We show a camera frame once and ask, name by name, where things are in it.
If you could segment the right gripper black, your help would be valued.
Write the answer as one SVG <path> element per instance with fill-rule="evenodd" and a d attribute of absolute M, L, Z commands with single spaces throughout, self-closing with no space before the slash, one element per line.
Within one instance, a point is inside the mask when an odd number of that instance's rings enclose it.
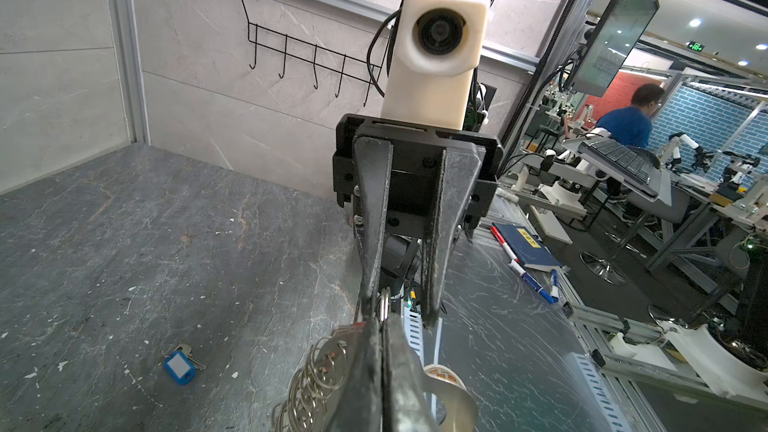
<path fill-rule="evenodd" d="M 359 136 L 371 137 L 355 141 L 353 158 L 353 142 Z M 356 114 L 340 119 L 332 158 L 333 190 L 343 207 L 352 201 L 355 185 L 359 187 L 362 318 L 374 314 L 386 231 L 422 238 L 427 224 L 421 314 L 427 327 L 437 323 L 456 229 L 461 223 L 471 232 L 487 215 L 503 155 L 499 140 L 482 133 Z"/>

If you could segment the blue key tag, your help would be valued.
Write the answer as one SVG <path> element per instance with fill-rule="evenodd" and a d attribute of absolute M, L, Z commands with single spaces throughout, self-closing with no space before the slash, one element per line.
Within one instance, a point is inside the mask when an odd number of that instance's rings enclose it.
<path fill-rule="evenodd" d="M 164 359 L 164 369 L 178 385 L 190 383 L 199 371 L 204 371 L 206 366 L 199 362 L 192 354 L 192 347 L 188 344 L 178 344 Z"/>

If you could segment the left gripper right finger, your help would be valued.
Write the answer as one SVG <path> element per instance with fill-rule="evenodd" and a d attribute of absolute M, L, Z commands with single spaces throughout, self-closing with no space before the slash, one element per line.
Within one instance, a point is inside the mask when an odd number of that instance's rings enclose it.
<path fill-rule="evenodd" d="M 382 323 L 382 346 L 382 430 L 437 431 L 425 397 L 426 375 L 397 315 Z"/>

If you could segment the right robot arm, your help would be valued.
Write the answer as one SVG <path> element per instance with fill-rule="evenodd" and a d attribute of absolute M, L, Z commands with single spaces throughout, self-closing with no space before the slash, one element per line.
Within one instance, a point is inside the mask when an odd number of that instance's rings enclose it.
<path fill-rule="evenodd" d="M 437 321 L 459 234 L 488 213 L 504 150 L 493 136 L 346 114 L 336 126 L 333 190 L 351 205 L 371 315 L 384 290 L 416 287 L 425 322 Z"/>

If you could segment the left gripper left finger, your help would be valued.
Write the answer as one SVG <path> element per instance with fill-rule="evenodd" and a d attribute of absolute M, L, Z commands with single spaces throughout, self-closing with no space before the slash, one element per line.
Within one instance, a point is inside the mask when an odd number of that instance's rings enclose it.
<path fill-rule="evenodd" d="M 357 334 L 348 378 L 327 431 L 380 431 L 382 425 L 382 350 L 380 322 L 365 323 Z"/>

